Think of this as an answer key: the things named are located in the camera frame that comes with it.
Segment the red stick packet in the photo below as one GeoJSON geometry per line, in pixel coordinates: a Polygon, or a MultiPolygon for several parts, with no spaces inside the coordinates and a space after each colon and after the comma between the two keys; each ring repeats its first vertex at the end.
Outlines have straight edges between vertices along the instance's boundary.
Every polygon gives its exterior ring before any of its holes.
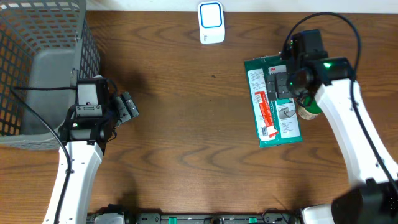
{"type": "Polygon", "coordinates": [[[266,92],[257,91],[254,93],[254,96],[259,105],[263,122],[263,125],[261,126],[262,137],[265,137],[266,141],[269,141],[270,139],[274,139],[279,131],[274,127],[274,120],[267,100],[266,92]]]}

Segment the green lid jar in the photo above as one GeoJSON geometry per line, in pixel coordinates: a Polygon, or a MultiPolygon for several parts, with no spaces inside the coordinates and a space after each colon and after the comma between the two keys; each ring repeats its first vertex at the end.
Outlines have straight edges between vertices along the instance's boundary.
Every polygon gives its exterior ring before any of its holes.
{"type": "Polygon", "coordinates": [[[297,114],[306,120],[313,120],[322,113],[317,102],[310,96],[300,101],[297,108],[297,114]]]}

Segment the green white 3M package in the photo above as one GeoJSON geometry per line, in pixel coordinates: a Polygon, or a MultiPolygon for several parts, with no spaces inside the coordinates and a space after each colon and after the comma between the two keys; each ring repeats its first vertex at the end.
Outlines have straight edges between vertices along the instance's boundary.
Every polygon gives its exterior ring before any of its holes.
{"type": "Polygon", "coordinates": [[[267,95],[266,76],[277,72],[286,72],[285,62],[281,61],[277,55],[266,56],[246,60],[244,62],[244,67],[246,69],[246,77],[249,85],[259,146],[271,147],[303,141],[293,98],[269,101],[267,96],[274,120],[274,127],[279,131],[279,133],[274,137],[274,139],[270,139],[269,141],[266,141],[265,137],[262,137],[261,133],[263,122],[254,93],[257,91],[265,91],[267,95]]]}

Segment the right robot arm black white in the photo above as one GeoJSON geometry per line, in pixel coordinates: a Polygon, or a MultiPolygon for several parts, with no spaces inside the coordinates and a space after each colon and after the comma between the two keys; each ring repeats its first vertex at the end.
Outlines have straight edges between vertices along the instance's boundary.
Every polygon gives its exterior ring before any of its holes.
{"type": "Polygon", "coordinates": [[[326,116],[345,160],[350,190],[331,204],[302,210],[303,223],[397,223],[397,162],[371,121],[346,58],[310,60],[297,68],[269,68],[269,83],[282,92],[313,97],[326,116]]]}

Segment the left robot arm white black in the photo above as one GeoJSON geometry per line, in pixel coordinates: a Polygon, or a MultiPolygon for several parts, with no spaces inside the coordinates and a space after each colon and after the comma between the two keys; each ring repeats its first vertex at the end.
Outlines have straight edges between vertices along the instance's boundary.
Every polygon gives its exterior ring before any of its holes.
{"type": "MultiPolygon", "coordinates": [[[[83,109],[84,106],[96,107],[94,104],[72,105],[68,109],[64,125],[69,125],[72,122],[70,120],[77,117],[76,110],[83,109]]],[[[111,100],[111,109],[119,116],[116,124],[111,125],[111,131],[139,115],[128,92],[115,96],[111,100]]],[[[82,127],[77,124],[77,121],[71,123],[72,131],[73,128],[82,127]]],[[[67,141],[60,145],[57,178],[43,223],[86,223],[95,175],[102,163],[109,139],[77,141],[71,136],[72,134],[67,135],[67,141]]]]}

